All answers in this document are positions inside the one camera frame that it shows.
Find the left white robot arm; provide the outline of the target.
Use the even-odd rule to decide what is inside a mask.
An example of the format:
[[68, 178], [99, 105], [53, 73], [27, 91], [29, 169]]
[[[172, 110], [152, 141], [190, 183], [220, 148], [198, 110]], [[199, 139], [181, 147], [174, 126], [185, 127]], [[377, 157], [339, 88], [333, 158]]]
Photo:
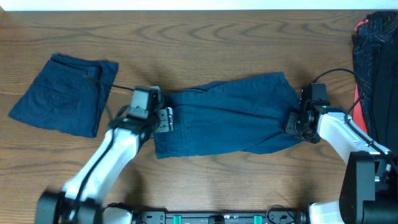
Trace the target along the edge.
[[142, 145], [154, 133], [173, 130], [173, 110], [166, 107], [140, 119], [137, 108], [123, 116], [127, 109], [122, 107], [109, 122], [98, 150], [59, 193], [43, 192], [37, 202], [36, 223], [140, 223], [133, 209], [122, 203], [104, 207], [104, 200]]

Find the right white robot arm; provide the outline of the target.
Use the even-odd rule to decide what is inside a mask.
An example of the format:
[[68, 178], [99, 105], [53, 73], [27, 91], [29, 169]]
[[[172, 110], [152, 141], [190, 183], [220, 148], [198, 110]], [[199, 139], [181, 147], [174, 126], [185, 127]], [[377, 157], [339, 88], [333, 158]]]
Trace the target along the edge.
[[291, 111], [284, 133], [325, 140], [346, 164], [340, 196], [309, 205], [304, 223], [397, 223], [397, 158], [336, 106]]

